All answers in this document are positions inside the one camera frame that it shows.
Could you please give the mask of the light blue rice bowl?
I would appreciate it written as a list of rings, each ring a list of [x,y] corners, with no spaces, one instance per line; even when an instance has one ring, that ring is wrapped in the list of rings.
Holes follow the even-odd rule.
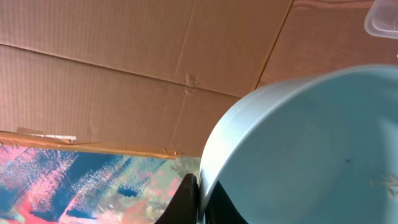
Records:
[[[397,67],[352,67],[244,96],[205,144],[200,223],[217,181],[248,223],[396,223]]]

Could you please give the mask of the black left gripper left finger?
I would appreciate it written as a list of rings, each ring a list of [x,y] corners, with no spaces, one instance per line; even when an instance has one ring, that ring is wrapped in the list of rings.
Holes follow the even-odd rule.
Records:
[[[167,208],[155,224],[196,224],[198,184],[194,174],[186,174]]]

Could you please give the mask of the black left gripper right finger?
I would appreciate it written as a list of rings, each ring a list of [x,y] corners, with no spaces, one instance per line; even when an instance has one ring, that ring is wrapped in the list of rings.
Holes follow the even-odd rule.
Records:
[[[248,224],[217,181],[205,210],[206,224]]]

